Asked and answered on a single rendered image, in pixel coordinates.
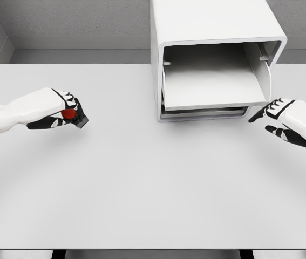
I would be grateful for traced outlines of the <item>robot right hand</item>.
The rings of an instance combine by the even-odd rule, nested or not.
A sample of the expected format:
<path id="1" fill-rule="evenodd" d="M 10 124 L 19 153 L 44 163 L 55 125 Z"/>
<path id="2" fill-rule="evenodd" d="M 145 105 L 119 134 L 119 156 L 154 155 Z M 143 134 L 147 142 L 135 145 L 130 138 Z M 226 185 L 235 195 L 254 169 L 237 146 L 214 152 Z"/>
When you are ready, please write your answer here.
<path id="1" fill-rule="evenodd" d="M 257 119 L 269 117 L 277 120 L 285 128 L 277 128 L 272 125 L 265 127 L 269 133 L 282 140 L 306 148 L 306 102 L 302 100 L 278 98 L 257 111 L 249 120 L 249 123 Z"/>

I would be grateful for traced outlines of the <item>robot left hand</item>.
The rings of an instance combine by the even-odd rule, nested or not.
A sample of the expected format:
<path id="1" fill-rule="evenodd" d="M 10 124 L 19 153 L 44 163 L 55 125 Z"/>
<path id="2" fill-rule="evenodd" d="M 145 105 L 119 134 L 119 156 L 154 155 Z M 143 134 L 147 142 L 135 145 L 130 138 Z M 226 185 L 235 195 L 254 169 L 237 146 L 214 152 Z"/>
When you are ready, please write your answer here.
<path id="1" fill-rule="evenodd" d="M 80 101 L 70 92 L 48 87 L 21 98 L 24 120 L 29 121 L 26 126 L 30 130 L 44 130 L 72 124 L 62 117 L 61 111 L 82 109 Z"/>

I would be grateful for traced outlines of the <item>white lower cabinet drawer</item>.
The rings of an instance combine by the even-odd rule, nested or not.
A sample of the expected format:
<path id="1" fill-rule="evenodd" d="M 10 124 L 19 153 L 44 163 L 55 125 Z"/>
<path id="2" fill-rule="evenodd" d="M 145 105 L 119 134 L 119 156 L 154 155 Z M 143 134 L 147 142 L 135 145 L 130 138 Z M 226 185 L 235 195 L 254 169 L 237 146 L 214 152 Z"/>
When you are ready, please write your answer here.
<path id="1" fill-rule="evenodd" d="M 177 118 L 220 118 L 220 117 L 240 117 L 244 116 L 249 107 L 223 107 L 223 108 L 209 108 L 197 110 L 176 110 L 165 111 L 161 110 L 162 119 L 177 119 Z"/>

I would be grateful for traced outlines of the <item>white tabletop storage cabinet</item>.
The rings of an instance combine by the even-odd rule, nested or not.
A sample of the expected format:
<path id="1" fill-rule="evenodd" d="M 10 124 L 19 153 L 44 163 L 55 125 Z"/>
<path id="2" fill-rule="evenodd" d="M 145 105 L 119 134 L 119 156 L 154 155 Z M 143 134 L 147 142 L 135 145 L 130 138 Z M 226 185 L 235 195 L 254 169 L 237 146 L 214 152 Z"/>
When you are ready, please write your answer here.
<path id="1" fill-rule="evenodd" d="M 287 36 L 266 0 L 150 0 L 150 26 L 158 121 L 213 119 L 162 119 L 161 110 L 271 101 Z"/>

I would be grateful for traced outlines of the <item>black load switch red knob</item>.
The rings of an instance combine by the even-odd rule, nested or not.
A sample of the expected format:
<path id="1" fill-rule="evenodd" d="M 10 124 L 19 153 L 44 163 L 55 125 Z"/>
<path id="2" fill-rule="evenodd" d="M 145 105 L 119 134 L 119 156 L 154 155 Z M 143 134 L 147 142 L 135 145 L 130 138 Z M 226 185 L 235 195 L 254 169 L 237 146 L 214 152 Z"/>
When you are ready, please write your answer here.
<path id="1" fill-rule="evenodd" d="M 80 129 L 83 128 L 89 122 L 89 119 L 81 108 L 78 108 L 77 110 L 62 110 L 61 115 L 65 120 L 69 121 Z"/>

